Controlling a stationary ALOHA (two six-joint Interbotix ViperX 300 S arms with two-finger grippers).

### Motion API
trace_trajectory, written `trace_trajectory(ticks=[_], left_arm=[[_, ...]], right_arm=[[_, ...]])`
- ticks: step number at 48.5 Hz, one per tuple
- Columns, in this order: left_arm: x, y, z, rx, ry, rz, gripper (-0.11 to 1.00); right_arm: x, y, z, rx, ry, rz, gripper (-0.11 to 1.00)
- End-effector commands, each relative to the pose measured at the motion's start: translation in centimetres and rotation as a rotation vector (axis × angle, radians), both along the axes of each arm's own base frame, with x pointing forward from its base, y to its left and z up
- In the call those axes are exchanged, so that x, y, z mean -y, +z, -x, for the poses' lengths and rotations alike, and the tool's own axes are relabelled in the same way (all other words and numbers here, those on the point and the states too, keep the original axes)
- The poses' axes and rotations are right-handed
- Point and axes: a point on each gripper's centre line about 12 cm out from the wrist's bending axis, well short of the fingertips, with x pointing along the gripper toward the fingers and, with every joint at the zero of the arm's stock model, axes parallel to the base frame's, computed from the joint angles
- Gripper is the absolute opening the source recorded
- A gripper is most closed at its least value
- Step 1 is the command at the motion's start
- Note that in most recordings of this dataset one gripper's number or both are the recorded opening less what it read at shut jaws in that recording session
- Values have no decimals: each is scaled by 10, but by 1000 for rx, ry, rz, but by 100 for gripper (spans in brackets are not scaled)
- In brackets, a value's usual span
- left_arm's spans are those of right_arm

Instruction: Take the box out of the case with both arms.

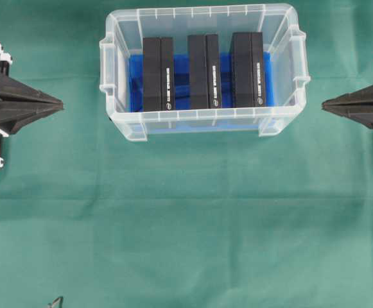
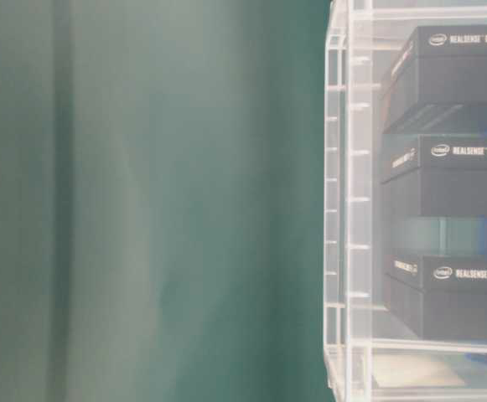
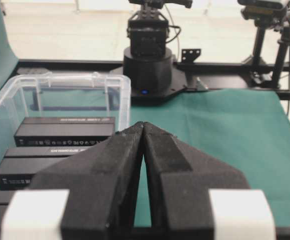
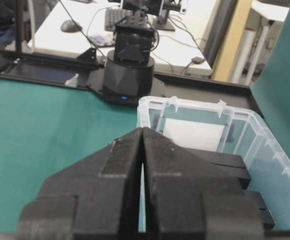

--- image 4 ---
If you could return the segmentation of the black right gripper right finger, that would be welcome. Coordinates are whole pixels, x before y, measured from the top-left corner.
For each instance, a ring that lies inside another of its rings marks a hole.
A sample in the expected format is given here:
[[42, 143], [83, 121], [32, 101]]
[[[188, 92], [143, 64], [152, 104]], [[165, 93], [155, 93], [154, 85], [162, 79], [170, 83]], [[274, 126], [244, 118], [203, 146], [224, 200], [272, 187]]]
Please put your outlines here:
[[158, 240], [263, 240], [239, 181], [145, 127], [146, 228]]

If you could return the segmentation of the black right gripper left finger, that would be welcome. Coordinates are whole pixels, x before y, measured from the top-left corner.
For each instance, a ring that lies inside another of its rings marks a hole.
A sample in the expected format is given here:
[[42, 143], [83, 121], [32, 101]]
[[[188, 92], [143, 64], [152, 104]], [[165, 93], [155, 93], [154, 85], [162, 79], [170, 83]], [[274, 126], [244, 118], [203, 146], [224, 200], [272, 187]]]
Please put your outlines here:
[[47, 177], [24, 206], [19, 240], [126, 240], [138, 230], [142, 129]]

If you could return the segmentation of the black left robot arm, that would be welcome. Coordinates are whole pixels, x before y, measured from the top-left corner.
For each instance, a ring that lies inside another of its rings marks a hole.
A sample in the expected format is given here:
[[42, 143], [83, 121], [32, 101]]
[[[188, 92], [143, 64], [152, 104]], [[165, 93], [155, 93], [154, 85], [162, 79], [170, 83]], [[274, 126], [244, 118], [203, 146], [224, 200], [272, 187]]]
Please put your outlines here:
[[152, 89], [155, 61], [151, 52], [160, 38], [148, 20], [163, 9], [162, 0], [122, 0], [129, 13], [114, 22], [115, 47], [109, 51], [103, 69], [92, 71], [86, 85], [106, 100], [137, 105]]

